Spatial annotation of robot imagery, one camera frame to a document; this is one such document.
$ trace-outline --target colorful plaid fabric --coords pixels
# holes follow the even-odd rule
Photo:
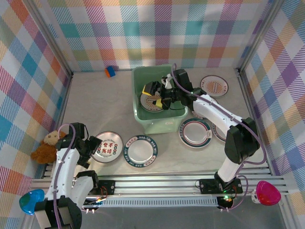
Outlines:
[[[31,152],[54,128],[68,78],[22,0],[0,1],[0,228],[17,228],[38,165]]]
[[[246,70],[247,90],[277,175],[292,177],[305,227],[305,1],[286,0]]]
[[[76,71],[174,62],[183,68],[237,65],[256,34],[255,16],[268,2],[48,0],[46,6],[35,1]]]

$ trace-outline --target teddy bear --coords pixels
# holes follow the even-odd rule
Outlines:
[[[64,132],[60,132],[60,138],[65,137]],[[56,160],[55,145],[58,142],[58,131],[54,130],[45,136],[41,141],[41,145],[31,153],[30,157],[38,164],[52,163]]]

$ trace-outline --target white plate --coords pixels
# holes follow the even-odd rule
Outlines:
[[[214,99],[214,98],[212,98],[212,97],[211,97],[211,99],[212,99],[214,102],[218,103],[216,99]],[[199,116],[195,111],[192,111],[192,114],[193,114],[196,118],[200,118],[200,119],[202,119],[202,120],[208,120],[206,117],[201,117],[201,116]]]
[[[101,163],[108,163],[119,157],[124,143],[117,133],[107,131],[100,133],[96,137],[102,140],[102,143],[95,151],[95,154],[92,155],[94,160]]]
[[[141,103],[142,107],[147,111],[160,112],[160,111],[163,111],[163,109],[159,108],[153,104],[153,101],[156,101],[158,99],[161,99],[161,97],[158,94],[155,94],[155,95],[141,94],[140,103]]]
[[[227,81],[217,75],[208,75],[204,77],[200,82],[200,87],[212,97],[224,96],[229,90]]]
[[[124,158],[133,167],[149,166],[155,161],[157,155],[156,142],[145,135],[132,137],[124,146]]]
[[[187,146],[202,148],[210,143],[212,131],[202,119],[190,118],[181,124],[179,136]]]
[[[214,123],[212,123],[212,131],[219,140],[225,142],[226,139],[225,134]]]

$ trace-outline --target gray floor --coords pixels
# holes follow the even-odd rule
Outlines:
[[[220,212],[212,207],[103,208],[83,214],[82,229],[285,229],[278,205],[254,204]]]

